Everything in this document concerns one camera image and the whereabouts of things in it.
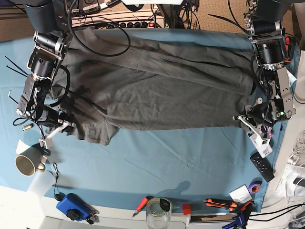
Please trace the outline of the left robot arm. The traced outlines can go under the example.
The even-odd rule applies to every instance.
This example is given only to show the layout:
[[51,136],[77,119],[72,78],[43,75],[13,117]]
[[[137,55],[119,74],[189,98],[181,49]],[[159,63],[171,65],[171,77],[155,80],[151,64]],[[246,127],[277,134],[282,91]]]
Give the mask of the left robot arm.
[[249,128],[250,137],[258,146],[269,144],[274,124],[295,115],[285,67],[291,61],[291,54],[283,28],[283,16],[295,3],[294,0],[249,0],[246,3],[249,11],[244,14],[244,20],[261,69],[259,84],[266,101],[258,98],[254,105],[246,106],[244,114],[237,119]]

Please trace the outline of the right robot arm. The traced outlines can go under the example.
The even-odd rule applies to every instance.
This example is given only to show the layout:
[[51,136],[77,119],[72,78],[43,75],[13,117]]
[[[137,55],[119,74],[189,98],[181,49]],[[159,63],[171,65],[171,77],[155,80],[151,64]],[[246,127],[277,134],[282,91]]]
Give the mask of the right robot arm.
[[[27,75],[16,113],[25,121],[31,120],[51,130],[48,136],[39,139],[41,147],[50,149],[52,138],[58,132],[75,127],[67,114],[55,110],[67,98],[70,88],[70,72],[61,63],[71,43],[71,35],[58,27],[51,0],[23,0],[21,3],[35,29],[35,45],[27,64],[31,73]],[[66,73],[65,92],[58,101],[45,104],[58,70]]]

